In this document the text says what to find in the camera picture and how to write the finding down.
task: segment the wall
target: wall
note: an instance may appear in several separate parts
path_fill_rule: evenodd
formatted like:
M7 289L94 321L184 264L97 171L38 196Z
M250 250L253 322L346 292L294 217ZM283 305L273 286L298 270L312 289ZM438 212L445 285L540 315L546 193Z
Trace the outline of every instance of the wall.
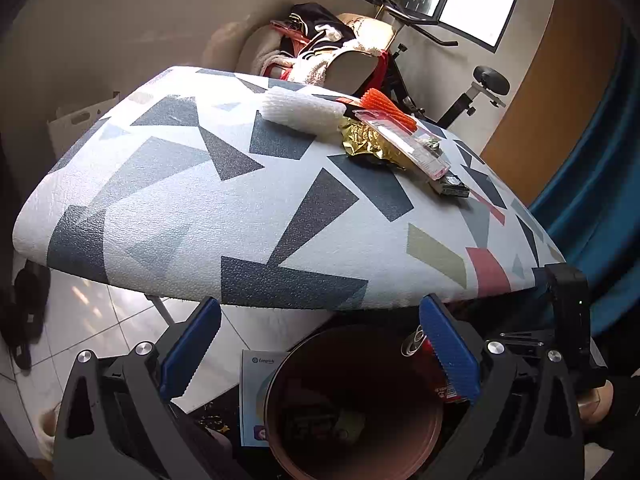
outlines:
M46 121L123 95L167 66L231 70L259 25L316 1L370 14L364 0L29 0L0 44L0 132L25 199L53 165Z
M409 48L398 58L409 94L429 117L437 120L469 88L474 68L488 65L511 83L511 91L501 98L508 106L536 53L553 3L554 0L517 0L495 54L443 28L428 27L428 30L442 40L458 40L459 46L437 46L405 27L396 44L403 43ZM479 153L505 109L495 108L484 96L478 96L474 107L477 111L473 116L462 114L450 129Z
M621 27L609 0L556 0L529 72L482 152L525 204L589 123L614 69Z

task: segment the table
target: table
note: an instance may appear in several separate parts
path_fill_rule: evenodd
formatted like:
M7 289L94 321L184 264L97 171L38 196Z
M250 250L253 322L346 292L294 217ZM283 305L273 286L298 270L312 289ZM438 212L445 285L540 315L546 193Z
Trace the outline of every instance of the table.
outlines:
M283 308L389 308L533 287L564 261L513 192L454 134L468 199L349 158L340 135L264 120L258 76L172 67L105 114L25 203L28 259L155 296Z

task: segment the silver bolt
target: silver bolt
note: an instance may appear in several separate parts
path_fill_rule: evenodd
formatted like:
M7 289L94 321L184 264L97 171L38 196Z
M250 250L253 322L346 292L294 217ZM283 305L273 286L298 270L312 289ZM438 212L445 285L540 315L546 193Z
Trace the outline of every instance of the silver bolt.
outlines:
M149 352L151 352L151 349L153 347L154 346L149 341L142 342L138 346L136 346L136 354L147 355Z
M91 352L89 352L88 350L82 350L82 351L78 354L78 361L80 361L81 363L85 363L85 362L87 362L89 359L91 359Z
M546 355L549 357L550 361L553 361L555 363L559 363L560 361L562 361L562 354L558 350L549 350Z
M486 347L492 354L501 354L504 352L504 345L498 341L489 341Z

